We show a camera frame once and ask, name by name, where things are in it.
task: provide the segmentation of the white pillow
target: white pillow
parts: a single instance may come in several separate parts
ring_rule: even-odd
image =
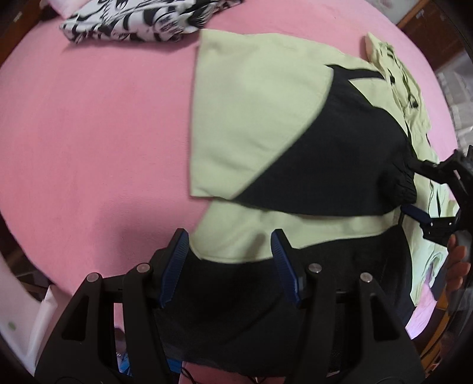
[[[48,0],[48,2],[62,18],[68,18],[86,5],[89,0]]]

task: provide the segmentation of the bed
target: bed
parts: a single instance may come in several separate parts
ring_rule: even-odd
[[[192,231],[209,201],[189,197],[188,187],[198,34],[74,45],[58,24],[38,24],[0,69],[0,210],[29,259],[72,294],[92,271],[107,277],[148,261],[177,227]],[[457,147],[426,59],[364,0],[247,0],[207,27],[293,35],[362,58],[371,32],[420,85],[440,159]],[[434,306],[425,285],[411,337]]]

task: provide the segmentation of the blue gripper pad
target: blue gripper pad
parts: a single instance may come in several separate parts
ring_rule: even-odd
[[[189,234],[186,231],[183,231],[174,247],[174,250],[172,251],[169,263],[163,272],[163,277],[161,279],[161,295],[159,296],[161,308],[164,308],[166,303],[169,303],[173,298],[188,252]]]
[[[401,205],[401,212],[421,224],[429,224],[432,222],[432,218],[427,212],[424,212],[412,204]]]
[[[271,252],[286,298],[294,305],[299,305],[301,297],[299,296],[298,279],[291,266],[289,257],[284,251],[277,230],[271,233]]]

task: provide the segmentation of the clothing pile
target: clothing pile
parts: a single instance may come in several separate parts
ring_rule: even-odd
[[[216,12],[244,0],[91,0],[60,25],[80,43],[98,40],[178,41],[204,28]]]
[[[279,34],[203,30],[194,85],[191,195],[212,197],[173,301],[156,313],[169,357],[250,376],[291,371],[303,321],[284,297],[270,234],[311,248],[346,289],[370,272],[404,325],[446,249],[400,213],[454,216],[420,89],[394,49],[369,62]]]

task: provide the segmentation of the black and white patterned cloth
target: black and white patterned cloth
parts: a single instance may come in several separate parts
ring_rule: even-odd
[[[60,25],[79,43],[101,40],[178,41],[204,28],[212,15],[245,0],[92,0]]]

